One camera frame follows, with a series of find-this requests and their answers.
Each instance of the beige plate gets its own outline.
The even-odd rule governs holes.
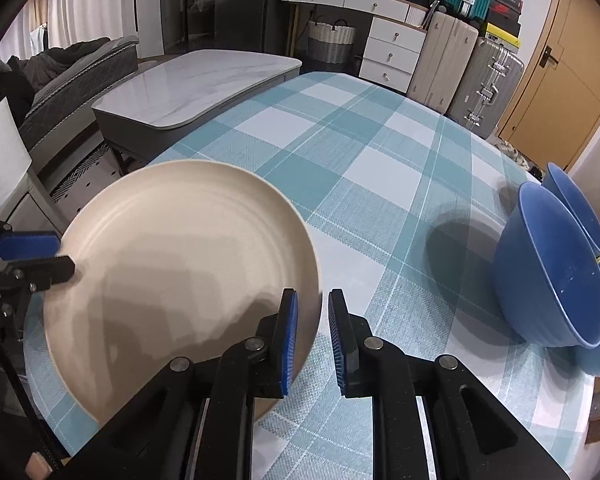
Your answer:
[[[60,253],[76,273],[46,294],[46,341],[100,424],[171,358],[200,362],[254,335],[285,287],[299,300],[294,377],[314,342],[322,295],[304,221],[239,168],[179,160],[136,171],[80,211]],[[274,404],[258,400],[255,416]]]

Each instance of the screw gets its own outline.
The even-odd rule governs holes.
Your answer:
[[[250,337],[244,342],[244,347],[252,352],[262,350],[264,348],[264,341],[259,337]]]
[[[189,360],[186,357],[176,357],[169,363],[169,368],[174,372],[183,372],[189,368]]]
[[[446,368],[446,370],[455,370],[458,368],[458,359],[452,355],[443,355],[438,359],[440,366]]]
[[[384,345],[384,341],[379,337],[367,337],[365,339],[365,346],[370,350],[379,350]]]

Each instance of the plaid tablecloth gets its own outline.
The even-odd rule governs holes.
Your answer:
[[[425,107],[331,73],[237,105],[155,162],[180,158],[235,164],[276,186],[308,224],[325,293],[342,288],[350,312],[407,354],[456,355],[571,468],[593,379],[568,350],[513,333],[491,284],[516,191],[532,180],[512,161]],[[290,395],[256,424],[256,479],[372,476],[371,402],[340,397],[326,311]],[[96,424],[52,365],[41,304],[29,311],[25,348],[36,403],[73,454]]]

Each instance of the marble surface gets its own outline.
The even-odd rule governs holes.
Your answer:
[[[126,81],[93,108],[158,129],[175,128],[301,65],[257,52],[197,50]]]

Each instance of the gray suitcase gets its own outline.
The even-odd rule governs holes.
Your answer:
[[[504,46],[478,38],[446,116],[487,139],[509,105],[524,71],[524,63]]]
[[[448,14],[436,12],[422,47],[407,97],[446,113],[474,50],[478,31]]]

